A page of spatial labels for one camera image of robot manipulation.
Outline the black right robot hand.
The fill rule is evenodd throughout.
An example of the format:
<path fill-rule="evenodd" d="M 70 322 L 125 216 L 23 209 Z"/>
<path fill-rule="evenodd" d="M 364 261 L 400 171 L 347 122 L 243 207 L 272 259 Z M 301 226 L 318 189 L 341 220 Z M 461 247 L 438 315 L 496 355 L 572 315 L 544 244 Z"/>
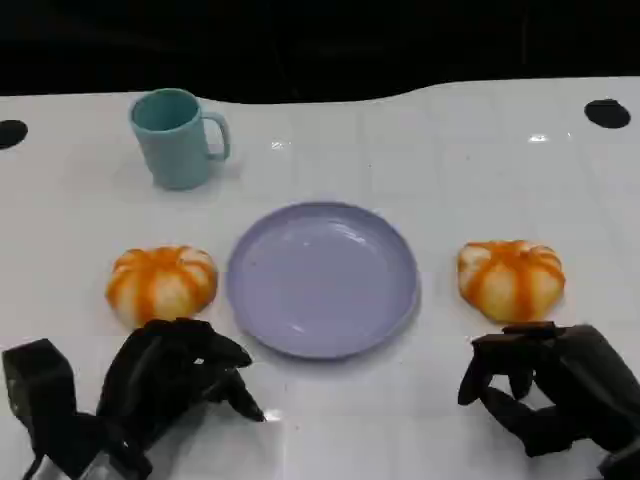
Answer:
<path fill-rule="evenodd" d="M 593 326 L 507 326 L 471 343 L 458 403 L 481 401 L 530 457 L 590 439 L 608 452 L 639 438 L 639 382 Z"/>

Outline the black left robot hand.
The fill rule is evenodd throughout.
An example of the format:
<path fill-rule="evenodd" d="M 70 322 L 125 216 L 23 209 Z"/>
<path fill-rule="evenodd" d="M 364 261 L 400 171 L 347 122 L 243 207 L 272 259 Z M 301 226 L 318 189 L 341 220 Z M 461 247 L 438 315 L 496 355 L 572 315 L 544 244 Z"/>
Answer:
<path fill-rule="evenodd" d="M 104 379 L 96 415 L 149 449 L 186 412 L 228 403 L 244 418 L 265 416 L 240 375 L 246 350 L 210 323 L 152 320 L 126 339 Z"/>

